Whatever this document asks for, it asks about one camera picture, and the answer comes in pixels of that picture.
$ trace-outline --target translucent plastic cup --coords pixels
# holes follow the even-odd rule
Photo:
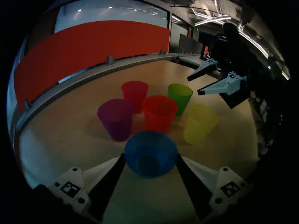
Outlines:
[[[217,115],[209,107],[192,105],[184,129],[185,141],[190,144],[199,143],[213,130],[217,123]]]
[[[178,105],[176,115],[182,115],[192,95],[193,91],[188,86],[182,84],[170,84],[168,86],[168,97]]]
[[[128,100],[113,99],[102,104],[98,117],[115,141],[124,141],[131,135],[133,105]]]
[[[127,142],[124,157],[131,170],[150,179],[172,170],[178,158],[178,149],[166,135],[143,131],[133,135]]]
[[[143,110],[146,129],[166,133],[178,106],[169,97],[151,96],[143,102]]]
[[[121,86],[124,98],[134,107],[134,113],[142,112],[142,103],[147,97],[148,84],[141,81],[130,81]]]

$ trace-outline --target red cup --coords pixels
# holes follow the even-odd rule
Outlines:
[[[124,98],[134,107],[134,113],[142,112],[142,103],[147,97],[148,84],[141,81],[130,81],[121,86]]]
[[[143,102],[143,110],[147,130],[165,134],[178,110],[178,105],[169,97],[151,96]]]

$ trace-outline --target wooden table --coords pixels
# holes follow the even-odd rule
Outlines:
[[[130,80],[149,84],[148,95],[167,95],[171,83],[197,89],[215,81],[205,75],[192,82],[193,69],[168,61],[151,62],[124,69],[91,81],[63,95],[37,114],[20,136],[24,175],[32,187],[49,185],[71,166],[82,170],[123,152],[125,142],[112,141],[97,118],[98,107],[122,98],[121,85]],[[229,109],[219,95],[194,94],[195,103],[212,108],[218,126],[199,144],[183,139],[188,107],[176,117],[168,135],[183,155],[211,169],[232,168],[246,177],[257,162],[255,125],[248,101]],[[134,115],[133,131],[144,128],[143,114]],[[196,223],[195,210],[176,167],[168,174],[144,180],[125,166],[104,214],[105,223]]]

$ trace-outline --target overhead light fixture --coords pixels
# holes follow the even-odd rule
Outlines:
[[[287,74],[285,74],[283,71],[281,71],[281,74],[282,74],[287,80],[290,79],[290,78],[287,76]]]
[[[246,35],[245,33],[243,33],[242,31],[239,30],[239,34],[244,37],[245,39],[247,39],[250,43],[252,43],[257,49],[259,49],[259,51],[266,57],[268,58],[269,55],[268,53],[265,51],[265,49],[258,44],[256,41],[254,41],[253,39],[251,39],[248,35]]]
[[[242,23],[239,24],[238,30],[243,31],[245,25],[242,25]]]
[[[192,12],[196,15],[196,12],[194,11],[194,9],[193,8],[191,8],[191,10],[192,10]]]
[[[181,22],[181,20],[180,19],[178,19],[177,17],[175,17],[175,16],[172,16],[172,18],[173,19],[175,19],[175,20],[177,20],[177,21],[179,21],[179,22]]]
[[[199,12],[196,12],[195,15],[199,16],[199,17],[203,17],[203,18],[206,18],[206,19],[211,19],[213,17],[211,16],[208,16],[208,15],[205,15],[205,14],[202,14],[202,13],[199,13]],[[224,22],[223,21],[212,21],[214,23],[217,23],[217,24],[220,24],[220,25],[223,25]]]
[[[212,18],[211,16],[208,16],[208,15],[205,15],[205,14],[202,14],[202,13],[199,13],[199,12],[196,12],[195,15],[206,18],[206,19],[211,19]]]
[[[215,21],[221,21],[221,20],[225,20],[225,19],[231,19],[230,15],[224,15],[224,16],[217,16],[217,17],[213,17],[211,19],[205,19],[203,21],[197,22],[194,25],[195,26],[199,26],[208,22],[215,22]]]

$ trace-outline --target orange panel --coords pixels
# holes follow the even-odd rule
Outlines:
[[[170,30],[132,21],[90,22],[64,29],[35,46],[15,69],[16,99],[21,111],[59,80],[115,59],[168,52]]]

